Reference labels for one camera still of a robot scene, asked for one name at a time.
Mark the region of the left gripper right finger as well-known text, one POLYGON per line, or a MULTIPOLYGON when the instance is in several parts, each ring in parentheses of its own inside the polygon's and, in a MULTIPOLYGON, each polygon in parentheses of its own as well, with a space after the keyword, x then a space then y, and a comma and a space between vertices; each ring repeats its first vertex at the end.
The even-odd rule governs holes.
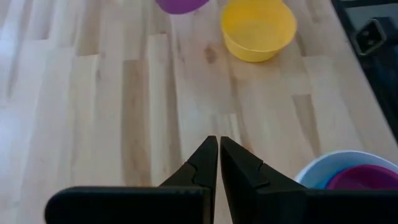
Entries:
POLYGON ((220 160, 233 224, 398 224, 398 190, 308 189, 226 136, 220 160))

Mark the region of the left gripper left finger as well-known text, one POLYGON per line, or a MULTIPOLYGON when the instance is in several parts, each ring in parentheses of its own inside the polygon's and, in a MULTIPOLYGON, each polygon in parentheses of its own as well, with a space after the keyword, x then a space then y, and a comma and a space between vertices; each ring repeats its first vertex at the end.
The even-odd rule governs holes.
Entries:
POLYGON ((46 224, 213 224, 216 136, 158 187, 70 187, 45 207, 46 224))

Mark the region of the blue plastic bowl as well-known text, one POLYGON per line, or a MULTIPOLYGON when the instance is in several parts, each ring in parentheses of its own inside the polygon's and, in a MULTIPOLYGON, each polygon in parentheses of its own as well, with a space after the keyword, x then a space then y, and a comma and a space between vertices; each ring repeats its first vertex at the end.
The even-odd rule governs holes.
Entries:
POLYGON ((334 178, 334 176, 337 175, 338 173, 339 173, 339 171, 335 170, 334 172, 329 172, 326 175, 321 176, 313 188, 314 189, 326 189, 330 180, 332 178, 334 178))

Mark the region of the pink translucent plastic bowl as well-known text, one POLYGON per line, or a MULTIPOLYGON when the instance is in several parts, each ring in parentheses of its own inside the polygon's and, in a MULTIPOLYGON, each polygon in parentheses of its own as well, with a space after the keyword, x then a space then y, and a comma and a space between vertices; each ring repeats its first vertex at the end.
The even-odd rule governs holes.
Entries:
POLYGON ((326 184, 331 190, 398 190, 398 174, 381 166, 360 165, 342 170, 326 184))

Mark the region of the yellow plastic bowl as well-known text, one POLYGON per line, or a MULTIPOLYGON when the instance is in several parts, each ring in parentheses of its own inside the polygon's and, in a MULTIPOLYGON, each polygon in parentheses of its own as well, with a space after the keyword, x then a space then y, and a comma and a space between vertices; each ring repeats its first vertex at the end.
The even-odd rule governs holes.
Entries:
POLYGON ((263 62, 291 43, 297 20, 282 0, 230 0, 221 10, 220 28, 232 55, 263 62))

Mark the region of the purple plastic bowl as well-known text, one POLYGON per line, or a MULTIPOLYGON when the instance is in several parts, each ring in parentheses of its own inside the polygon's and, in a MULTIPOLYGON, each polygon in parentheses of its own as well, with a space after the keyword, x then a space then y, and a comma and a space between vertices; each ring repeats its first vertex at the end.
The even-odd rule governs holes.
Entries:
POLYGON ((186 14, 204 6, 209 0, 155 0, 169 14, 186 14))

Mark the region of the large white bowl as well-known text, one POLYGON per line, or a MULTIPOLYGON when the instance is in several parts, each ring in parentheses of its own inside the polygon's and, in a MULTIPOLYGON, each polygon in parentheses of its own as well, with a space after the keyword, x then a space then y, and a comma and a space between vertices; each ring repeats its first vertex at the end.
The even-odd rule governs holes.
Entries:
POLYGON ((313 188, 319 178, 329 172, 341 172, 365 164, 381 166, 398 174, 397 165, 377 155, 362 151, 335 151, 313 160, 296 175, 294 181, 307 188, 313 188))

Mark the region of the black table edge frame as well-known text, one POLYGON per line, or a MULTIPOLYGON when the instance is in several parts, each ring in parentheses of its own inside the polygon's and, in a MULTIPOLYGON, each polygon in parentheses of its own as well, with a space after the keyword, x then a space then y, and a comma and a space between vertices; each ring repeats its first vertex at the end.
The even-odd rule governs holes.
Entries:
POLYGON ((398 0, 330 1, 398 142, 398 0), (353 35, 374 18, 382 24, 387 40, 373 53, 361 56, 355 50, 353 35))

